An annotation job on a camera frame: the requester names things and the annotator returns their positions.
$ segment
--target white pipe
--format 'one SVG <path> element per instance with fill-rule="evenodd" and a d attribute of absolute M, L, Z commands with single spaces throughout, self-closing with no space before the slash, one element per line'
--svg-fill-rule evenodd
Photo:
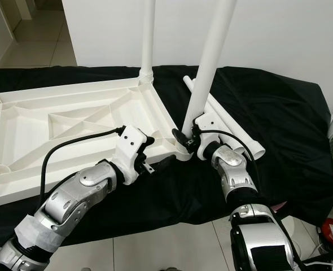
<path fill-rule="evenodd" d="M 193 119 L 203 113 L 211 89 L 217 63 L 232 19 L 236 0 L 218 0 L 208 37 L 204 45 L 194 91 L 190 97 L 182 132 L 191 138 Z"/>
<path fill-rule="evenodd" d="M 142 83 L 153 82 L 152 58 L 154 40 L 155 0 L 144 0 L 144 26 L 142 67 L 139 80 Z"/>
<path fill-rule="evenodd" d="M 222 121 L 228 126 L 228 128 L 232 131 L 232 134 L 238 137 L 240 140 L 247 145 L 249 150 L 251 151 L 253 158 L 255 160 L 259 159 L 263 156 L 266 150 L 259 144 L 258 141 L 253 140 L 249 134 L 240 125 L 229 115 L 229 113 L 221 106 L 220 103 L 211 95 L 208 95 L 208 103 L 213 108 L 214 112 L 218 114 L 218 116 L 222 119 Z"/>
<path fill-rule="evenodd" d="M 192 92 L 193 87 L 194 87 L 194 83 L 192 82 L 190 77 L 188 75 L 184 76 L 183 81 L 187 85 L 187 87 L 189 88 L 190 92 Z M 225 125 L 225 123 L 219 117 L 219 115 L 214 111 L 213 107 L 209 104 L 208 101 L 205 104 L 204 113 L 214 113 L 215 116 L 216 116 L 216 119 L 217 119 L 216 123 L 217 123 L 218 127 L 221 130 L 223 130 L 224 132 L 232 133 L 231 130 L 227 127 L 227 125 Z M 227 143 L 232 148 L 232 150 L 234 150 L 235 152 L 237 152 L 239 154 L 242 154 L 245 151 L 242 144 L 240 144 L 237 140 L 229 137 L 228 135 L 226 136 L 225 134 L 219 134 L 219 137 L 220 137 L 220 139 L 222 140 L 223 143 Z"/>

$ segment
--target white pole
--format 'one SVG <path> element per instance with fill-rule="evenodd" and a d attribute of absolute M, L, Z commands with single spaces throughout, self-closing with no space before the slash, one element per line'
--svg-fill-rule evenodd
<path fill-rule="evenodd" d="M 218 0 L 208 37 L 204 45 L 193 93 L 190 97 L 182 132 L 191 138 L 193 119 L 203 113 L 216 73 L 217 63 L 232 20 L 236 0 Z"/>
<path fill-rule="evenodd" d="M 144 0 L 144 26 L 142 67 L 139 80 L 142 83 L 153 82 L 152 57 L 154 39 L 155 0 Z"/>
<path fill-rule="evenodd" d="M 188 75 L 184 76 L 183 77 L 183 81 L 187 85 L 187 87 L 189 88 L 190 92 L 193 92 L 194 83 L 192 82 L 192 80 L 190 79 L 190 77 Z M 207 103 L 205 104 L 204 112 L 205 113 L 213 113 L 215 115 L 216 124 L 218 125 L 218 127 L 221 130 L 223 130 L 224 132 L 227 132 L 227 133 L 231 134 L 232 133 L 231 130 L 227 127 L 227 125 L 219 117 L 219 115 L 217 114 L 217 112 L 209 104 L 209 96 L 208 96 Z M 232 148 L 232 150 L 234 150 L 235 152 L 237 152 L 239 154 L 244 153 L 244 151 L 245 151 L 244 147 L 242 146 L 242 144 L 240 144 L 234 138 L 231 138 L 228 135 L 226 136 L 225 134 L 219 134 L 219 137 L 220 137 L 220 139 L 221 139 L 221 141 L 223 143 L 227 143 Z"/>

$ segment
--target white plastic table frame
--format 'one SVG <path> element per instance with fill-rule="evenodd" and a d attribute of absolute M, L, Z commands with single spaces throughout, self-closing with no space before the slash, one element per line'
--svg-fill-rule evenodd
<path fill-rule="evenodd" d="M 236 0 L 218 0 L 183 125 L 203 113 Z M 138 78 L 0 93 L 0 205 L 40 191 L 43 159 L 54 146 L 81 135 L 134 125 L 156 139 L 148 163 L 170 155 L 188 160 L 172 135 L 176 128 L 152 86 L 155 0 L 144 2 L 142 68 Z M 72 172 L 110 159 L 116 134 L 65 146 L 49 160 L 46 191 Z"/>

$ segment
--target red object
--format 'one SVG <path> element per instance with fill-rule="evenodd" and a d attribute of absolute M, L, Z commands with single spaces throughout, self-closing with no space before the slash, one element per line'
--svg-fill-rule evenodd
<path fill-rule="evenodd" d="M 333 218 L 327 218 L 325 223 L 323 223 L 321 227 L 321 231 L 329 244 L 333 245 L 333 234 L 331 230 L 331 225 L 333 226 Z"/>

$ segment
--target black cloth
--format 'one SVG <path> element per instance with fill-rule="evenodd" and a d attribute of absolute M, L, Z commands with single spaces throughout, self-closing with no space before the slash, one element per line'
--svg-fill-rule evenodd
<path fill-rule="evenodd" d="M 190 99 L 183 76 L 198 68 L 154 67 L 154 87 L 181 128 Z M 139 68 L 52 67 L 0 69 L 0 92 L 137 77 Z M 270 204 L 287 201 L 288 213 L 321 225 L 333 206 L 333 162 L 327 139 L 330 112 L 317 84 L 270 72 L 225 67 L 217 70 L 211 93 L 266 149 L 257 160 L 257 187 Z M 201 224 L 227 216 L 220 178 L 206 161 L 170 158 L 93 207 L 63 244 L 75 244 L 186 222 Z M 247 167 L 256 182 L 256 172 Z M 0 241 L 27 214 L 37 197 L 0 206 Z"/>

